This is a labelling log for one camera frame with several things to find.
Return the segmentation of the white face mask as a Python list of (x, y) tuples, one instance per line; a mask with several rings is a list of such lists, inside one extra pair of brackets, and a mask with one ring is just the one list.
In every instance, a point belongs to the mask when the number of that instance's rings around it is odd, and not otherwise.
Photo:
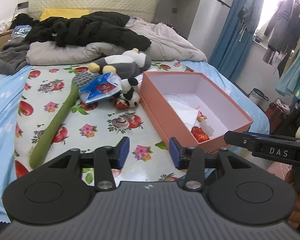
[(179, 95), (171, 93), (166, 100), (189, 131), (197, 122), (198, 110), (189, 106)]

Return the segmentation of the black jacket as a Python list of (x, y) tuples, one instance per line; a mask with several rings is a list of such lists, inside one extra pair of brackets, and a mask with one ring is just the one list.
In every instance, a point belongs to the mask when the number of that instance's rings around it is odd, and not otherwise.
[(20, 25), (30, 25), (31, 30), (26, 35), (28, 43), (55, 42), (58, 47), (86, 46), (95, 42), (106, 42), (126, 50), (137, 48), (146, 51), (151, 41), (125, 26), (130, 17), (118, 12), (98, 11), (80, 18), (50, 17), (43, 21), (34, 20), (28, 14), (19, 14), (11, 28)]

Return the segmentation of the panda plush toy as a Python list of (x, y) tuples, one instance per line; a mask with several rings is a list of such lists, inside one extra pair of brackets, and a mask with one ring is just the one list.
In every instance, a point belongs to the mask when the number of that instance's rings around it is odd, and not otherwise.
[(129, 108), (136, 107), (140, 102), (138, 84), (138, 80), (134, 77), (121, 80), (122, 89), (120, 98), (129, 106)]

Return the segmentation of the pink yellow small toy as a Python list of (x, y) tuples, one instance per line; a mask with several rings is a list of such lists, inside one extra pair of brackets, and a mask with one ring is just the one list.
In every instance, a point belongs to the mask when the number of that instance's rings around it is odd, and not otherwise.
[(198, 112), (197, 121), (202, 122), (207, 119), (207, 116), (203, 115), (201, 111)]

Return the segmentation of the pink cardboard box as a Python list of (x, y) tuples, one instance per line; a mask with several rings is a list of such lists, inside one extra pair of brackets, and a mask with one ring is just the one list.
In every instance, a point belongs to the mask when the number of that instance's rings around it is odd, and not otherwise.
[[(248, 131), (252, 118), (221, 88), (202, 73), (144, 72), (141, 105), (166, 146), (175, 137), (183, 146), (198, 146), (210, 153), (226, 146), (227, 131)], [(198, 142), (170, 105), (172, 99), (187, 103), (207, 117), (213, 135)]]

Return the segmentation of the clear plastic wrapper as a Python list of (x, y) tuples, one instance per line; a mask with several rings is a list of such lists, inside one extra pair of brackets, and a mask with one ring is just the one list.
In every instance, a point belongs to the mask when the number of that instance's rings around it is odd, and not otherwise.
[(203, 130), (209, 137), (213, 136), (214, 129), (213, 129), (210, 125), (208, 125), (208, 124), (206, 123), (205, 120), (203, 120), (203, 121), (200, 122), (200, 126), (201, 126), (202, 130)]

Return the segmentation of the red snack packet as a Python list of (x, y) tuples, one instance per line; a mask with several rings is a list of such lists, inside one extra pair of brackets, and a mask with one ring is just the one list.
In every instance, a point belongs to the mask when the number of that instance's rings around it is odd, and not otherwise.
[(199, 143), (210, 140), (209, 136), (203, 131), (201, 127), (194, 126), (191, 129), (191, 133)]

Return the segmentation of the grey wall cabinet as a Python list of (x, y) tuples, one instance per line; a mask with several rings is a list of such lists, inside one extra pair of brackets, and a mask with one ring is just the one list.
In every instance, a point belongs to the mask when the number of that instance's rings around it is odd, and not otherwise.
[[(226, 8), (230, 2), (226, 0), (209, 0)], [(153, 21), (171, 24), (185, 39), (189, 34), (197, 14), (201, 0), (159, 0)]]

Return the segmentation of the hanging clothes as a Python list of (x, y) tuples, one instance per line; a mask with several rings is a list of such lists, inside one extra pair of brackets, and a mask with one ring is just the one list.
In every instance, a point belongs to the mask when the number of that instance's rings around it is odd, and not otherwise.
[(267, 42), (265, 62), (276, 55), (285, 56), (277, 67), (276, 92), (300, 98), (300, 0), (279, 1), (265, 30), (256, 37)]

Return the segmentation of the light blue bed sheet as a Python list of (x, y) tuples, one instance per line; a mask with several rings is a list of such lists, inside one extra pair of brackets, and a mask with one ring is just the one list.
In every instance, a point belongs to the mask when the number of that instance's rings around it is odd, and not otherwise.
[(14, 75), (0, 74), (0, 222), (8, 217), (2, 205), (2, 194), (18, 178), (15, 170), (15, 129), (21, 96), (33, 66), (25, 66)]

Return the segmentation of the yellow pillow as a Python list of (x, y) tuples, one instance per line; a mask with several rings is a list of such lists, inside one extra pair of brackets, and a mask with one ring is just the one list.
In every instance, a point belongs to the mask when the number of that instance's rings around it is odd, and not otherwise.
[(42, 11), (40, 21), (46, 20), (50, 17), (63, 18), (80, 18), (81, 16), (90, 14), (89, 9), (64, 9), (64, 8), (46, 8)]

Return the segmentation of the dark grey blanket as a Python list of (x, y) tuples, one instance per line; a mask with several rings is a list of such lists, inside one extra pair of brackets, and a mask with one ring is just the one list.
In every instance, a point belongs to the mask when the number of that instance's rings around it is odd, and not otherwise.
[(26, 55), (30, 44), (25, 38), (13, 38), (0, 52), (0, 74), (14, 75), (27, 65)]

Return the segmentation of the fruit pattern bed mat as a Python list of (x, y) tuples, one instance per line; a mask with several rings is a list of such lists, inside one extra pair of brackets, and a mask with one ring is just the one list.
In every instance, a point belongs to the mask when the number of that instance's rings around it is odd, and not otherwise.
[[(15, 129), (15, 170), (21, 177), (32, 170), (32, 150), (70, 93), (73, 77), (87, 65), (32, 67), (21, 96)], [(90, 153), (101, 146), (130, 140), (125, 165), (112, 171), (121, 181), (174, 181), (184, 175), (173, 165), (161, 140), (141, 106), (117, 109), (107, 99), (91, 105), (75, 101), (55, 134), (46, 161), (71, 148)]]

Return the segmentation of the blue curtain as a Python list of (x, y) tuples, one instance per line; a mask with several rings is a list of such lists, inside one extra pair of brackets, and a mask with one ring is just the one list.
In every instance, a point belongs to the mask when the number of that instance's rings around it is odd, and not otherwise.
[(250, 33), (241, 32), (242, 22), (238, 18), (245, 1), (233, 0), (222, 32), (209, 58), (209, 64), (231, 82), (235, 82), (243, 70), (253, 42)]

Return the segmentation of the grey penguin plush toy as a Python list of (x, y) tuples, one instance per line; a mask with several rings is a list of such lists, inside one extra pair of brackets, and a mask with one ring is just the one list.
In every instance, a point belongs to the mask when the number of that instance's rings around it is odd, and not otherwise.
[(110, 55), (89, 64), (93, 74), (116, 73), (121, 79), (136, 77), (147, 71), (152, 65), (151, 58), (137, 48), (127, 50), (120, 55)]

